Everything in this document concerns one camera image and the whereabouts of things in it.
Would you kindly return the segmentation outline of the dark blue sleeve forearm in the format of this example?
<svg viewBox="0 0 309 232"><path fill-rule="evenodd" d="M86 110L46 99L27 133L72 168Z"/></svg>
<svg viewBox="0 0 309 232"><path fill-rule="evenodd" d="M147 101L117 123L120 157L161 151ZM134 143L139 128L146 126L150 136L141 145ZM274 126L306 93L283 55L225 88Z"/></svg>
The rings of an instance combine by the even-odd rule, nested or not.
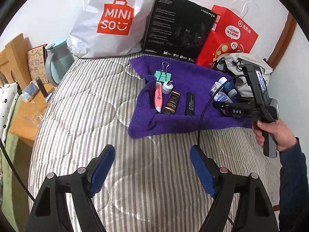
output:
<svg viewBox="0 0 309 232"><path fill-rule="evenodd" d="M308 178L306 157L300 142L279 153L279 230L308 231Z"/></svg>

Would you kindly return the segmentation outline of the person right hand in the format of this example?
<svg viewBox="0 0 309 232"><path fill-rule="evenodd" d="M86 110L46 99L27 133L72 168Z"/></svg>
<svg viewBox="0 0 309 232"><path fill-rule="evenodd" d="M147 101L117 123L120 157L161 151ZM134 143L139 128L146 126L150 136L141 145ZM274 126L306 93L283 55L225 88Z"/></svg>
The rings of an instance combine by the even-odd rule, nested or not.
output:
<svg viewBox="0 0 309 232"><path fill-rule="evenodd" d="M279 152L292 148L297 143L296 137L281 119L276 120L275 123L264 123L258 120L257 122L252 123L252 128L256 141L260 146L265 143L265 138L262 135L263 131L273 135L277 142L277 150Z"/></svg>

